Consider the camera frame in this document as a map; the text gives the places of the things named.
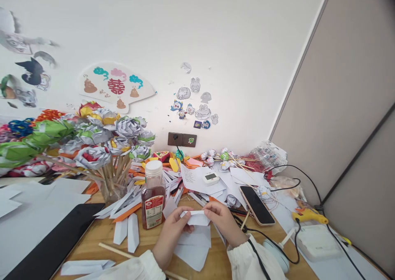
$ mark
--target white wall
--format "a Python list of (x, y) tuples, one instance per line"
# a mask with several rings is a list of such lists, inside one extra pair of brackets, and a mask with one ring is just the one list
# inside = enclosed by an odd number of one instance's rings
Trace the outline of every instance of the white wall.
[[(46, 69), (52, 85), (47, 92), (36, 90), (38, 107), (70, 111), (67, 103), (89, 100), (77, 94), (78, 75), (95, 62), (116, 61), (146, 77), (158, 92), (130, 107), (130, 115), (145, 117), (157, 133), (154, 148), (167, 148), (168, 132), (197, 134), (197, 148), (183, 148), (187, 153), (222, 146), (245, 153), (268, 138), (322, 2), (0, 0), (18, 18), (22, 34), (60, 45), (41, 47), (60, 67)], [(23, 69), (14, 63), (27, 58), (0, 47), (1, 76), (20, 77)], [(183, 61), (192, 65), (190, 74), (180, 69)], [(170, 111), (173, 94), (196, 76), (201, 91), (184, 104), (198, 108), (200, 95), (211, 93), (209, 108), (219, 123), (209, 130), (193, 128), (194, 116), (182, 121)], [(23, 81), (22, 86), (30, 88)], [(0, 100), (1, 114), (38, 113), (13, 103), (19, 109)]]

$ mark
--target bamboo skewer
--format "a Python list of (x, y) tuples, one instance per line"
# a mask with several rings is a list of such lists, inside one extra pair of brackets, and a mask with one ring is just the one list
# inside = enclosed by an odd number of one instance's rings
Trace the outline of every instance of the bamboo skewer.
[[(122, 255), (123, 257), (127, 257), (127, 258), (129, 258), (129, 259), (135, 257), (134, 255), (131, 255), (130, 253), (124, 252), (124, 251), (122, 251), (122, 250), (119, 250), (119, 249), (117, 249), (117, 248), (114, 248), (114, 247), (112, 247), (112, 246), (110, 246), (110, 245), (107, 245), (107, 244), (104, 244), (104, 243), (99, 243), (99, 246), (100, 246), (100, 247), (103, 247), (104, 249), (107, 249), (107, 250), (109, 250), (109, 251), (112, 251), (112, 252), (114, 252), (114, 253), (116, 253), (116, 254)], [(186, 278), (181, 277), (181, 276), (178, 276), (178, 275), (176, 275), (176, 274), (174, 274), (174, 273), (172, 273), (172, 272), (170, 272), (170, 271), (165, 271), (165, 274), (166, 274), (167, 276), (173, 278), (173, 279), (176, 279), (176, 280), (187, 280)]]

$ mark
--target human hand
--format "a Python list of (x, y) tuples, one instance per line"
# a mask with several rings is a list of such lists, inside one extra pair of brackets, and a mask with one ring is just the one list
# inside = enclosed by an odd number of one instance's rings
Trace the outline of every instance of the human hand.
[[(191, 217), (190, 211), (193, 210), (193, 208), (187, 206), (178, 207), (167, 217), (163, 224), (158, 241), (156, 241), (152, 249), (153, 257), (163, 271), (167, 269), (172, 260), (174, 249), (182, 231), (192, 233), (195, 230), (194, 226), (186, 224)], [(183, 211), (187, 211), (187, 213), (180, 218)]]
[(221, 234), (236, 248), (248, 241), (248, 237), (239, 228), (230, 210), (220, 202), (209, 202), (204, 207), (204, 214), (217, 226)]

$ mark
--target sauce bottle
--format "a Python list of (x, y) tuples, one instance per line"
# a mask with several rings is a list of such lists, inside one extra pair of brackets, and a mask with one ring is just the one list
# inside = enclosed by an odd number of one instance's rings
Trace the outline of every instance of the sauce bottle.
[(150, 161), (145, 166), (145, 184), (141, 190), (143, 228), (150, 229), (162, 223), (166, 187), (161, 161)]

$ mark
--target desk surface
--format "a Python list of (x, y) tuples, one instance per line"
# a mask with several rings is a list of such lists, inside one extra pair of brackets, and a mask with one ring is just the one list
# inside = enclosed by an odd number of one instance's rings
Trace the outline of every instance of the desk surface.
[[(103, 197), (101, 192), (98, 192), (92, 196), (87, 203), (102, 203)], [(190, 206), (196, 210), (201, 210), (201, 206), (187, 195), (183, 195), (179, 206)], [(144, 230), (141, 224), (141, 209), (136, 212), (139, 219), (139, 234), (140, 234), (140, 245), (137, 247), (135, 256), (140, 256), (148, 249), (152, 249), (158, 239), (159, 233), (162, 229), (162, 224), (151, 230)], [(128, 252), (128, 240), (127, 238), (121, 245), (113, 244), (115, 224), (113, 220), (108, 218), (103, 220), (95, 220), (90, 229), (87, 231), (85, 236), (80, 240), (77, 247), (73, 250), (68, 260), (93, 260), (93, 259), (110, 259), (115, 261), (117, 264), (127, 260), (123, 256), (115, 254), (104, 248), (98, 246), (100, 242), (112, 245), (118, 249)], [(252, 229), (258, 229), (264, 232), (275, 242), (281, 242), (286, 236), (285, 231), (282, 229), (280, 224), (276, 222), (271, 227), (261, 227), (251, 217), (248, 218), (247, 227)], [(264, 237), (254, 232), (253, 236), (256, 241), (262, 243)], [(296, 260), (297, 255), (295, 246), (292, 242), (288, 241), (284, 248), (285, 253), (292, 260)], [(180, 275), (187, 279), (232, 279), (232, 273), (230, 269), (230, 263), (228, 255), (226, 254), (226, 248), (219, 238), (217, 231), (211, 226), (211, 248), (207, 255), (206, 263), (200, 272), (196, 272), (176, 255), (173, 255), (172, 262), (168, 268), (169, 271)], [(81, 276), (60, 276), (60, 272), (55, 275), (55, 280), (72, 280)], [(318, 279), (314, 274), (313, 270), (307, 264), (303, 256), (300, 256), (300, 263), (297, 265), (290, 264), (290, 272), (286, 274), (289, 280), (311, 280)]]

